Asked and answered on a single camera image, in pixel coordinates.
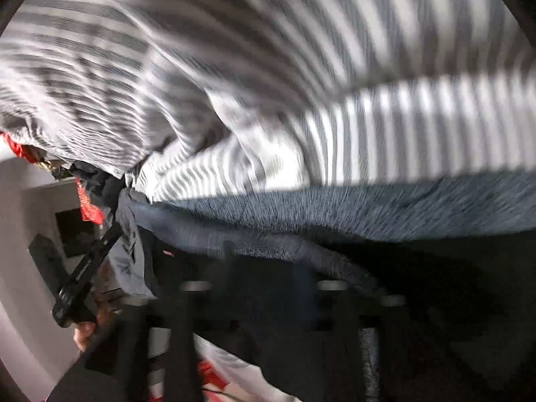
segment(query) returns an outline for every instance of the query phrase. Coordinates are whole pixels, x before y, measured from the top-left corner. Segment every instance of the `white wall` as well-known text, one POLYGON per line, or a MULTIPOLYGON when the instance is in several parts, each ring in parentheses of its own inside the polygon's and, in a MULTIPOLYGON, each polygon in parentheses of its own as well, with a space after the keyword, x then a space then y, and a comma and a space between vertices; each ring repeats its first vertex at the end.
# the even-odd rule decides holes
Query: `white wall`
POLYGON ((15 154, 12 153, 11 148, 3 140, 0 140, 0 162, 14 157, 15 154))
POLYGON ((65 257, 60 230, 56 223, 56 213, 80 207, 76 183, 63 181, 53 185, 27 189, 23 195, 26 225, 30 228, 32 235, 39 233, 51 239, 63 257, 63 265, 67 272, 71 273, 82 256, 65 257))
POLYGON ((45 399, 76 358, 72 329, 52 319, 52 294, 27 252, 52 201, 29 189, 51 182, 24 160, 0 163, 0 358, 30 400, 45 399))

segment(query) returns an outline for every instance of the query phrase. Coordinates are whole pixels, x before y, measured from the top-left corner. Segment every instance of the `finger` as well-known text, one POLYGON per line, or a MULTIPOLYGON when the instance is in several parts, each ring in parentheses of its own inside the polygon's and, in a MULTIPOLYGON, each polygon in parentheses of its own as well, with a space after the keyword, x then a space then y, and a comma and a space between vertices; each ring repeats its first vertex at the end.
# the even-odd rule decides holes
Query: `finger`
POLYGON ((95 332, 96 325, 92 322, 82 322, 74 328, 74 343, 81 352, 85 352, 89 337, 95 332))
POLYGON ((90 337, 93 335, 96 329, 95 322, 81 322, 76 325, 76 329, 84 335, 84 337, 90 337))
POLYGON ((113 311, 108 304, 102 305, 98 309, 97 322, 100 326, 107 324, 113 316, 113 311))

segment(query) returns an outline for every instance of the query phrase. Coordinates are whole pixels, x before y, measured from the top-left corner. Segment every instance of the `gray and white striped shirt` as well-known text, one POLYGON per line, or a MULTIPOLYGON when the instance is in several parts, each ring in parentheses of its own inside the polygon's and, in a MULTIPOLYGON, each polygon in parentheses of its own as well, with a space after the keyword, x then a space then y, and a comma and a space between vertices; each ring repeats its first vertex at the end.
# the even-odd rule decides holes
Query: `gray and white striped shirt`
POLYGON ((26 0, 0 130, 152 201, 536 166, 501 0, 26 0))

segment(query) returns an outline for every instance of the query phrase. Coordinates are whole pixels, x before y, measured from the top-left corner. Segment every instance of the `black cable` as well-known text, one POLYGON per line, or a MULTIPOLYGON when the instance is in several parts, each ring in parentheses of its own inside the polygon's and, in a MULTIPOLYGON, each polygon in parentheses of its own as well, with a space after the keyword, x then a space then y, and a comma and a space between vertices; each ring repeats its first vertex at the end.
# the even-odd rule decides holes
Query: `black cable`
POLYGON ((231 398, 232 400, 235 400, 237 402, 244 402, 242 399, 239 399, 237 398, 236 396, 231 396, 229 395, 228 393, 225 393, 223 391, 218 391, 218 390, 208 390, 208 389, 202 389, 203 391, 210 391, 211 393, 214 393, 215 395, 222 395, 222 396, 226 396, 228 398, 231 398))

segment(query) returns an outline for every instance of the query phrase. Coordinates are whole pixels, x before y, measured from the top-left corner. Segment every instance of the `white surface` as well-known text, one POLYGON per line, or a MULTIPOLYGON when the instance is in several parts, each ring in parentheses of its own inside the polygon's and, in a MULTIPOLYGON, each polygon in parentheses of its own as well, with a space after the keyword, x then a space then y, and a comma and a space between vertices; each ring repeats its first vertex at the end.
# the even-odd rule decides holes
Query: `white surface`
POLYGON ((0 162, 3 162, 9 158, 15 158, 15 154, 12 153, 11 149, 9 146, 7 146, 4 140, 0 138, 0 162))
POLYGON ((28 188, 47 182, 23 160, 0 163, 0 358, 30 400, 45 399, 76 358, 72 330, 53 321, 52 294, 27 252, 49 209, 28 188))
POLYGON ((216 373, 227 382, 233 382, 247 393, 257 396, 260 400, 270 402, 300 402, 298 398, 283 393, 269 384, 261 369, 251 365, 229 352, 213 345, 198 335, 194 335, 198 354, 209 361, 216 373))

